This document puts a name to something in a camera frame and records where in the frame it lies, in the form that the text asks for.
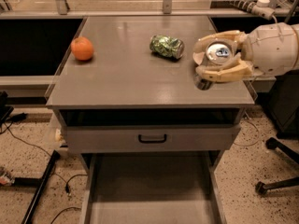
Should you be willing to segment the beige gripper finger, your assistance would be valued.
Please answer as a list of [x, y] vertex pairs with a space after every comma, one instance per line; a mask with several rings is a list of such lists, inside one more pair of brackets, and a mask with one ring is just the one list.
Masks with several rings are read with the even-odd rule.
[[225, 83], [241, 80], [253, 75], [253, 65], [241, 59], [239, 53], [227, 63], [216, 65], [211, 61], [207, 65], [200, 64], [195, 68], [197, 75], [205, 80]]
[[193, 52], [205, 52], [206, 48], [213, 42], [224, 41], [232, 46], [234, 49], [241, 49], [243, 42], [246, 40], [247, 34], [239, 30], [225, 31], [213, 35], [207, 35], [199, 38], [194, 44]]

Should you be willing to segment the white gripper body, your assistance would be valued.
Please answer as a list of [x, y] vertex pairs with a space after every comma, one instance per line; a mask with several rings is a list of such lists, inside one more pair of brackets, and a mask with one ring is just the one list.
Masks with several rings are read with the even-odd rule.
[[243, 61], [253, 66], [255, 77], [276, 77], [295, 69], [295, 26], [284, 22], [261, 25], [247, 35]]

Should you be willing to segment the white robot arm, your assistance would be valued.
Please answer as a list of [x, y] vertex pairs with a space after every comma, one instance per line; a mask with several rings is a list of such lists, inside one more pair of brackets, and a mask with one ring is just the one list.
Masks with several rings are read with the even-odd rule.
[[198, 39], [196, 74], [216, 83], [275, 77], [299, 68], [299, 25], [261, 25], [250, 33], [225, 31]]

